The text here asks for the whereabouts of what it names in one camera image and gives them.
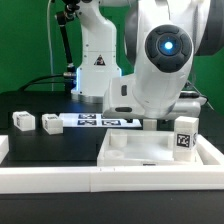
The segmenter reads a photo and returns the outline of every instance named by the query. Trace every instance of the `white container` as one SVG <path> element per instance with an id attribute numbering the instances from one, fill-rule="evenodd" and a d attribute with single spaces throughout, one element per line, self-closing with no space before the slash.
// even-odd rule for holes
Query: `white container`
<path id="1" fill-rule="evenodd" d="M 122 147 L 120 136 L 126 136 Z M 97 166 L 203 165 L 197 152 L 194 161 L 175 161 L 173 142 L 174 132 L 108 129 Z"/>
<path id="2" fill-rule="evenodd" d="M 14 125 L 21 131 L 35 130 L 35 117 L 27 111 L 14 112 L 12 115 Z"/>

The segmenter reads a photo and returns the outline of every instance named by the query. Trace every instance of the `table surface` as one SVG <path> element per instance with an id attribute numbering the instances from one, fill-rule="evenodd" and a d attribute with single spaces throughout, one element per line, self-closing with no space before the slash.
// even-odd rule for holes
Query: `table surface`
<path id="1" fill-rule="evenodd" d="M 39 118 L 44 113 L 101 113 L 101 105 L 74 102 L 63 92 L 6 92 L 0 94 L 0 105 L 0 134 L 10 140 L 1 167 L 96 165 L 106 128 L 65 128 L 62 135 L 49 136 Z M 38 118 L 35 131 L 22 133 L 13 127 L 12 113 L 24 110 Z M 205 106 L 199 118 L 199 134 L 224 152 L 223 117 Z M 172 121 L 158 123 L 159 130 L 172 128 Z M 4 224 L 221 224 L 223 209 L 223 190 L 0 195 Z"/>

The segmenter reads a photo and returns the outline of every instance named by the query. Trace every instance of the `white foam block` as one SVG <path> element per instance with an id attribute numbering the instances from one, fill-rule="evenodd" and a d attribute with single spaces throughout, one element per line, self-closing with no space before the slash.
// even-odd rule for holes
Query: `white foam block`
<path id="1" fill-rule="evenodd" d="M 198 118 L 181 116 L 175 120 L 173 149 L 175 161 L 195 161 L 198 124 Z"/>
<path id="2" fill-rule="evenodd" d="M 63 133 L 63 120 L 56 114 L 42 115 L 42 125 L 50 135 Z"/>
<path id="3" fill-rule="evenodd" d="M 143 130 L 156 131 L 157 130 L 157 120 L 143 119 Z"/>
<path id="4" fill-rule="evenodd" d="M 27 111 L 14 112 L 12 118 L 14 125 L 21 131 L 31 131 L 36 128 L 35 117 Z"/>

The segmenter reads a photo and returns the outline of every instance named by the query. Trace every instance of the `cable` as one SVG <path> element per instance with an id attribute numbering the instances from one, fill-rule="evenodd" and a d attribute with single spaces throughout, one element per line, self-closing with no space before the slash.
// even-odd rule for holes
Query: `cable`
<path id="1" fill-rule="evenodd" d="M 129 4 L 129 7 L 131 7 L 131 2 L 130 2 L 130 0 L 127 0 L 128 1 L 128 4 Z"/>
<path id="2" fill-rule="evenodd" d="M 21 87 L 19 89 L 19 91 L 24 91 L 26 88 L 28 88 L 29 86 L 32 86 L 32 85 L 42 85 L 42 84 L 55 84 L 55 83 L 60 83 L 60 84 L 64 84 L 65 82 L 55 82 L 55 81 L 52 81 L 52 82 L 33 82 L 33 83 L 28 83 L 26 85 L 24 85 L 23 87 Z"/>
<path id="3" fill-rule="evenodd" d="M 213 106 L 212 106 L 212 105 L 209 103 L 209 101 L 208 101 L 208 97 L 205 96 L 205 95 L 203 95 L 203 94 L 201 94 L 201 92 L 195 87 L 195 85 L 192 85 L 192 83 L 191 83 L 190 81 L 188 81 L 188 83 L 192 86 L 192 88 L 193 88 L 198 94 L 200 94 L 200 96 L 202 96 L 202 97 L 204 97 L 204 98 L 207 99 L 207 104 L 208 104 L 208 106 L 209 106 L 212 110 L 214 110 Z"/>
<path id="4" fill-rule="evenodd" d="M 50 9 L 51 9 L 52 0 L 49 0 L 47 5 L 47 35 L 48 35 L 48 45 L 49 45 L 49 54 L 50 54 L 50 69 L 51 74 L 54 74 L 54 58 L 52 51 L 52 41 L 51 41 L 51 24 L 50 24 Z"/>
<path id="5" fill-rule="evenodd" d="M 63 78 L 64 76 L 62 74 L 59 74 L 59 75 L 51 75 L 51 76 L 42 76 L 42 77 L 39 77 L 39 78 L 36 78 L 36 79 L 33 79 L 31 80 L 30 82 L 28 82 L 27 84 L 21 86 L 18 91 L 24 91 L 28 86 L 32 85 L 32 84 L 35 84 L 37 83 L 38 81 L 41 81 L 41 80 L 45 80 L 45 79 L 52 79 L 52 78 Z"/>

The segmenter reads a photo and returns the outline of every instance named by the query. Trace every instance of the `green backdrop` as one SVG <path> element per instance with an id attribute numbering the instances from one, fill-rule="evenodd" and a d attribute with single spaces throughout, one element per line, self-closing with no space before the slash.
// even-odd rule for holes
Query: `green backdrop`
<path id="1" fill-rule="evenodd" d="M 50 74 L 47 39 L 48 0 L 0 0 L 0 92 L 17 90 L 28 81 Z M 51 6 L 51 34 L 54 73 L 66 70 L 59 27 L 54 19 L 64 5 L 61 0 Z M 117 27 L 117 63 L 123 75 L 133 71 L 123 47 L 124 18 L 128 7 L 102 8 L 102 14 Z M 67 25 L 74 63 L 81 63 L 81 31 L 78 19 Z M 212 106 L 224 115 L 224 50 L 214 56 L 197 57 L 194 61 L 196 87 L 209 97 Z M 50 90 L 51 86 L 35 86 L 30 90 Z"/>

